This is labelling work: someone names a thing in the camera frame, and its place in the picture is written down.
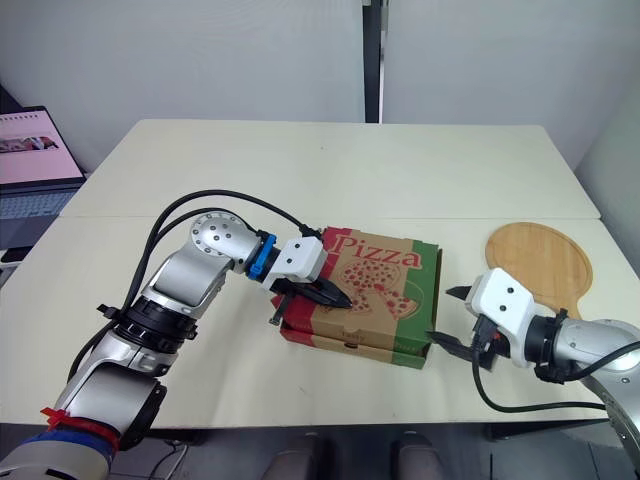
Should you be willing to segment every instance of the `laptop screen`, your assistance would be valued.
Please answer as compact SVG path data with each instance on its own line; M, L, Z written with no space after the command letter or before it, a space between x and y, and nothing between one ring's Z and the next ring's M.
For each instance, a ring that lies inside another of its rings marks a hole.
M0 115L0 185L83 179L46 109L27 110Z

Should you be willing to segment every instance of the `laptop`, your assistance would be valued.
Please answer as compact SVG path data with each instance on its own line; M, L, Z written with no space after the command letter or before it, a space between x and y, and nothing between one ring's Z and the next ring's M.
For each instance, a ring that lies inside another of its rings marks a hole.
M45 107L0 114L0 250L35 245L84 181Z

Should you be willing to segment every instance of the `pizza illustration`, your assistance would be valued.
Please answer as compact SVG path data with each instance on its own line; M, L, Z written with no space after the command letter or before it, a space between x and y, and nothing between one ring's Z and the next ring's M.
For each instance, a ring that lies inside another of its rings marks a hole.
M396 320L408 317L418 308L417 302L395 290L379 290L378 295L383 298L384 304Z
M358 313L371 313L371 305L369 305L369 300L367 296L359 292L355 295L351 296L351 311L350 313L358 314Z
M400 269L395 265L375 260L357 260L348 263L340 272L340 280L355 291L374 292L391 288L400 278Z

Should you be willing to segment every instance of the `white wall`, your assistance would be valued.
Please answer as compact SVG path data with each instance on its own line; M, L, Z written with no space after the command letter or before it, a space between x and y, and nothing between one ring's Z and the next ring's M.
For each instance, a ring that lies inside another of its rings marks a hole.
M362 72L360 0L0 0L0 83L89 170L141 118L363 121Z
M640 275L640 71L576 175Z
M540 124L575 168L639 62L638 0L390 0L383 121Z

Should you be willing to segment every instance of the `cardboard box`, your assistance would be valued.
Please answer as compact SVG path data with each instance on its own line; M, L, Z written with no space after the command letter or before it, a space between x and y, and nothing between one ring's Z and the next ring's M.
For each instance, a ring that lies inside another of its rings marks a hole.
M435 327L441 250L418 240L329 227L321 275L353 302L328 308L294 298L280 332L287 340L422 368Z

